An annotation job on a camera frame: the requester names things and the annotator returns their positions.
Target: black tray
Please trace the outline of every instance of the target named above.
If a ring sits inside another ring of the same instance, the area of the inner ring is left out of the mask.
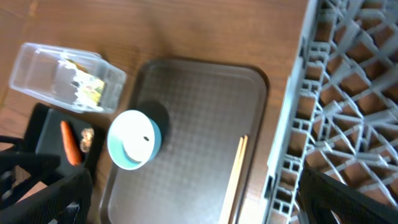
[[[264,80],[250,68],[150,61],[140,71],[131,108],[160,126],[162,149],[138,170],[113,166],[101,221],[218,223],[239,138],[249,135],[246,180],[265,102]]]
[[[84,128],[94,129],[94,140],[91,145],[89,153],[82,156],[83,162],[79,166],[72,166],[69,164],[65,150],[62,143],[62,135],[60,130],[60,122],[62,120],[68,121],[73,130],[77,145],[81,140],[81,130]],[[74,118],[68,114],[62,113],[59,110],[49,108],[46,105],[38,103],[30,117],[28,127],[25,132],[25,151],[34,151],[37,154],[55,154],[60,156],[60,165],[53,174],[47,177],[43,183],[50,185],[70,174],[73,174],[79,169],[87,168],[94,180],[95,168],[100,152],[103,147],[105,132],[103,129],[94,124],[87,123],[80,119]],[[34,167],[23,167],[28,172],[35,171]]]

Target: plastic food container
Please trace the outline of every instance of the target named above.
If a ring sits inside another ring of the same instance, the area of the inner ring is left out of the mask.
[[[9,85],[77,113],[113,113],[125,81],[126,74],[97,53],[24,43]]]

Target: gray dish rack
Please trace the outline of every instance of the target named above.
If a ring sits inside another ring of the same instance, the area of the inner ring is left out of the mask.
[[[309,0],[267,162],[263,223],[299,223],[311,166],[398,208],[398,1]]]

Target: orange carrot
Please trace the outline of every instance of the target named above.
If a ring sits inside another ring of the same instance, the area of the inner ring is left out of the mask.
[[[79,149],[77,148],[72,130],[66,121],[61,121],[61,133],[63,148],[65,149],[69,163],[73,166],[81,164],[81,155]]]

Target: wooden chopstick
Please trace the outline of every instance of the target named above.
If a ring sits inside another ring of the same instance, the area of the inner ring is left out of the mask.
[[[239,184],[239,177],[241,175],[242,164],[244,160],[244,155],[246,152],[246,146],[248,144],[248,136],[245,135],[240,138],[238,150],[236,151],[236,156],[234,164],[232,166],[231,176],[229,177],[228,187],[226,189],[226,194],[224,198],[223,208],[221,209],[219,224],[230,224],[233,222],[234,213],[233,207],[236,203],[236,189]]]

